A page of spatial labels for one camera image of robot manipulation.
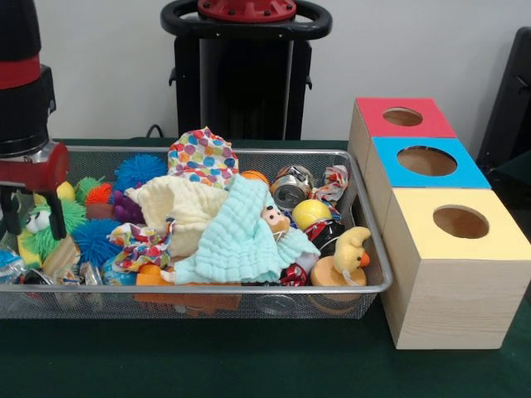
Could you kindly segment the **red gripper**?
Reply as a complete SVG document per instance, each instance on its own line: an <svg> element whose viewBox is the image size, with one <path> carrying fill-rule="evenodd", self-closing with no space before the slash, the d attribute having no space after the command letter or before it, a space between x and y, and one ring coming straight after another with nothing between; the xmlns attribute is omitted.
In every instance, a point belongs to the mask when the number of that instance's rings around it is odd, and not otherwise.
<svg viewBox="0 0 531 398"><path fill-rule="evenodd" d="M70 156L63 143L47 143L35 153L1 159L1 210L9 233L21 234L19 204L14 199L13 188L17 187L30 192L46 192L51 233L55 240L66 237L61 200L55 191L66 180L69 164Z"/></svg>

